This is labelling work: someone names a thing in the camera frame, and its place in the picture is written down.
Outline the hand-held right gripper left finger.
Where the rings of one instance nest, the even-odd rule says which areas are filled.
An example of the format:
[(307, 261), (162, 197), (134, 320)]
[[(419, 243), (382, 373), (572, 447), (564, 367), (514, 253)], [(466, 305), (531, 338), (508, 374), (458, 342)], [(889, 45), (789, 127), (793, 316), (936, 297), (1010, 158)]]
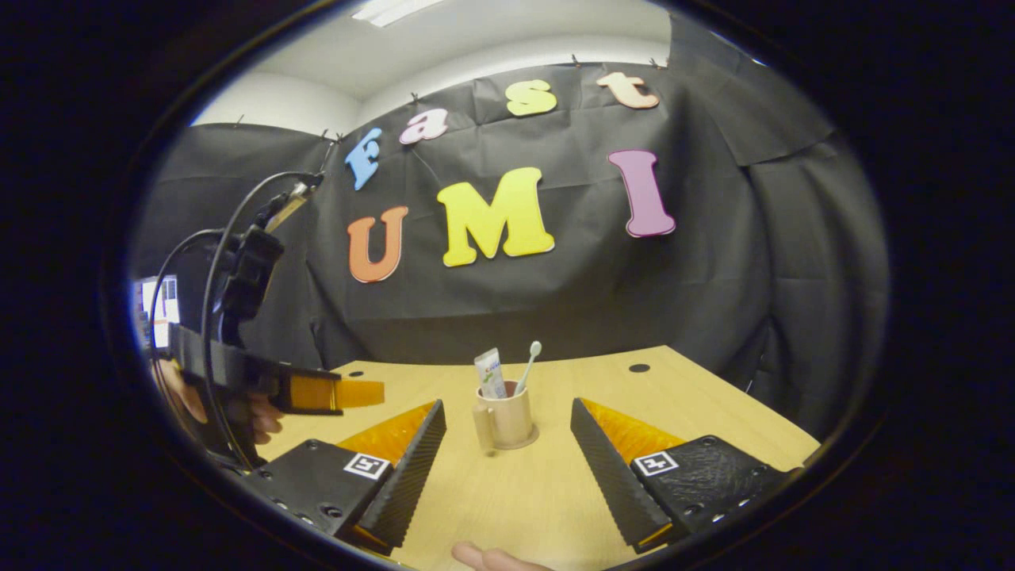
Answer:
[(445, 434), (435, 399), (337, 444), (304, 440), (242, 484), (304, 527), (389, 556), (403, 546)]

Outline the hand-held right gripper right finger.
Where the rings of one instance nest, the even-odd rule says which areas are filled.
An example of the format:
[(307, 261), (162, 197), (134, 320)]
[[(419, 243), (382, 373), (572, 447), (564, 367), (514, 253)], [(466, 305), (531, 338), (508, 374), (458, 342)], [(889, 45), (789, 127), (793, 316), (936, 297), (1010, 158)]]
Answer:
[(620, 536), (639, 554), (732, 518), (794, 473), (718, 436), (684, 441), (586, 398), (573, 399), (570, 431)]

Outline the pale green toothbrush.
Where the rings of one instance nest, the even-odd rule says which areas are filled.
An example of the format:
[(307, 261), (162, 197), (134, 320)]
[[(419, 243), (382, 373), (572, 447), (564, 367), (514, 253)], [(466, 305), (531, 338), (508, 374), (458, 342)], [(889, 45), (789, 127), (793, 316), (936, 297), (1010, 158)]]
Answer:
[(535, 361), (539, 358), (539, 355), (543, 351), (543, 344), (540, 340), (533, 340), (533, 343), (529, 347), (529, 357), (526, 362), (525, 369), (523, 369), (522, 375), (517, 379), (517, 384), (515, 384), (515, 395), (519, 395), (525, 390), (530, 376), (530, 369), (533, 368)]

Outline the computer monitor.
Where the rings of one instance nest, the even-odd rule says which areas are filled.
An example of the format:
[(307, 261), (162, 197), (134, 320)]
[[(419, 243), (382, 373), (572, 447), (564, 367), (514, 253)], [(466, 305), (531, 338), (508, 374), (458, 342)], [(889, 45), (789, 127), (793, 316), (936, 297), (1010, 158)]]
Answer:
[(138, 283), (141, 296), (143, 324), (149, 346), (168, 348), (168, 325), (180, 322), (180, 300), (178, 299), (177, 275), (168, 274), (155, 291), (156, 276), (142, 279)]

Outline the wooden desktop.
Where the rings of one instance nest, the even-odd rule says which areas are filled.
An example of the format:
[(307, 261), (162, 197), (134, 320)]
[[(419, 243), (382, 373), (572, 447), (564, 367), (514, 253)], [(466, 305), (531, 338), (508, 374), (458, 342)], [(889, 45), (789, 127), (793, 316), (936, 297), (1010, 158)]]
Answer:
[[(645, 373), (630, 366), (645, 362)], [(538, 360), (528, 379), (538, 440), (487, 455), (473, 423), (473, 365), (348, 362), (339, 372), (385, 384), (384, 404), (343, 416), (282, 419), (282, 433), (258, 448), (272, 460), (308, 439), (338, 443), (377, 423), (441, 399), (447, 430), (402, 548), (393, 560), (419, 571), (466, 571), (455, 542), (500, 548), (556, 571), (601, 571), (635, 558), (619, 534), (593, 473), (577, 445), (570, 416), (577, 397), (591, 399), (683, 440), (718, 436), (762, 462), (787, 471), (805, 462), (819, 441), (759, 401), (670, 347)]]

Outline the beige cup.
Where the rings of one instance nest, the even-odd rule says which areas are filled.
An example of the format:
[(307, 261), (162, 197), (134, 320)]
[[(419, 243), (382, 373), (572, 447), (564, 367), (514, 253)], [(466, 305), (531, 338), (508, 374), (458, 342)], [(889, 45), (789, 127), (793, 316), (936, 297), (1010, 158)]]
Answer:
[(478, 435), (483, 431), (496, 431), (500, 443), (514, 443), (529, 437), (530, 430), (537, 427), (530, 412), (529, 392), (515, 395), (517, 381), (505, 381), (507, 398), (485, 399), (476, 389), (476, 404), (472, 408), (473, 423)]

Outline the white toothpaste tube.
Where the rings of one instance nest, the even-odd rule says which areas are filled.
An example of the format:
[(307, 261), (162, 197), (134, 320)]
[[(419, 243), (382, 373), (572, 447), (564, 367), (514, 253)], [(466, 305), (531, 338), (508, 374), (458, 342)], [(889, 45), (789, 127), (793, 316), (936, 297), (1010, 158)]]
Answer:
[(503, 371), (501, 371), (500, 352), (496, 347), (479, 354), (474, 360), (479, 379), (479, 394), (485, 399), (507, 398)]

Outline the black backdrop cloth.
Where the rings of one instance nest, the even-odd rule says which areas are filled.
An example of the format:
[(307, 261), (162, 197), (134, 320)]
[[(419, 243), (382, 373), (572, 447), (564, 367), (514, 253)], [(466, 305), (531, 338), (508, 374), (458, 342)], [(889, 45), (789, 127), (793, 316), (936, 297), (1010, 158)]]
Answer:
[(150, 182), (132, 278), (257, 183), (325, 170), (279, 236), (254, 353), (519, 362), (667, 346), (816, 439), (869, 384), (889, 267), (841, 131), (776, 69), (672, 13), (666, 67), (473, 72), (340, 141), (188, 127)]

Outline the ceiling light panel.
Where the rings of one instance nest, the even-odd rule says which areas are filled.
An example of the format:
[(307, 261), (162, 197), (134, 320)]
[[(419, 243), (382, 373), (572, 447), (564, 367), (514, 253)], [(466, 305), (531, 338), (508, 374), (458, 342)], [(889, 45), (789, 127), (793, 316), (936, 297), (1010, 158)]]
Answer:
[(439, 5), (445, 0), (366, 0), (351, 14), (353, 21), (370, 23), (374, 28), (385, 28), (392, 23), (413, 15), (429, 7)]

